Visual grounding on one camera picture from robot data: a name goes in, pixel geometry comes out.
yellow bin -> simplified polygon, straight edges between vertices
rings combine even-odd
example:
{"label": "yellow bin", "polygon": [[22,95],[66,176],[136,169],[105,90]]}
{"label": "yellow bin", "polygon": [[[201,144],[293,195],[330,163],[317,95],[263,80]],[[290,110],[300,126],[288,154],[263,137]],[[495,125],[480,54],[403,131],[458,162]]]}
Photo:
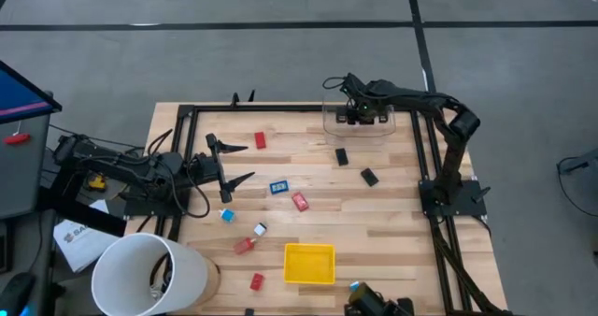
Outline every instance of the yellow bin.
{"label": "yellow bin", "polygon": [[284,247],[286,283],[334,284],[335,246],[286,244]]}

monitor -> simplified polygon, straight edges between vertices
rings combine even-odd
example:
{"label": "monitor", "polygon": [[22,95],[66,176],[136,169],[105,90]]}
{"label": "monitor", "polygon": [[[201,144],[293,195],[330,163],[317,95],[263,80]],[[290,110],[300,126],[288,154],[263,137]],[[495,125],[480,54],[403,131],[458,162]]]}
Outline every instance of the monitor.
{"label": "monitor", "polygon": [[46,115],[62,108],[49,94],[0,61],[0,123]]}

gray floor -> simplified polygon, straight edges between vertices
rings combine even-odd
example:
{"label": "gray floor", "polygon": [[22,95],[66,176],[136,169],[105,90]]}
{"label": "gray floor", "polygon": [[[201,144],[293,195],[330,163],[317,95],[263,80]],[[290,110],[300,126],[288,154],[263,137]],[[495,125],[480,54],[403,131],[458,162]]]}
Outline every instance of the gray floor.
{"label": "gray floor", "polygon": [[[425,21],[598,20],[598,0],[420,0]],[[0,23],[398,20],[407,0],[7,0]],[[562,196],[555,164],[598,147],[598,29],[426,30],[437,89],[482,120],[470,151],[487,203],[507,301],[527,315],[594,315],[598,222]],[[356,73],[423,88],[412,29],[4,32],[0,57],[64,112],[52,122],[145,143],[158,101],[320,100],[321,81]],[[49,138],[55,146],[57,134]],[[564,179],[598,212],[596,177]],[[86,278],[61,302],[93,311]]]}

clear plastic container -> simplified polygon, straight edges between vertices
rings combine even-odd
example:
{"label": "clear plastic container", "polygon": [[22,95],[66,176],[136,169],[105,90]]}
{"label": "clear plastic container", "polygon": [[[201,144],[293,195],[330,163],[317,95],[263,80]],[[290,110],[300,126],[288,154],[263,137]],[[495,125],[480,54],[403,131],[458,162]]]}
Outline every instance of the clear plastic container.
{"label": "clear plastic container", "polygon": [[373,124],[337,122],[336,110],[339,107],[344,108],[348,100],[345,102],[333,101],[334,96],[337,95],[331,95],[331,91],[326,91],[322,101],[322,121],[327,144],[341,147],[381,145],[386,142],[387,136],[396,131],[392,106],[387,106],[388,120],[386,122],[381,122],[378,117],[374,119]]}

white trash can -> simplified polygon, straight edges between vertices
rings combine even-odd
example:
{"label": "white trash can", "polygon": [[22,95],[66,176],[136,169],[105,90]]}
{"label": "white trash can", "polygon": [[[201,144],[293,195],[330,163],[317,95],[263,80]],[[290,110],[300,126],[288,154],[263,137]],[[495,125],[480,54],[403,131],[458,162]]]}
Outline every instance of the white trash can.
{"label": "white trash can", "polygon": [[[168,253],[172,277],[163,296],[151,295],[150,275]],[[95,304],[109,316],[146,316],[185,309],[218,290],[220,273],[196,250],[148,233],[122,237],[104,251],[92,277]]]}

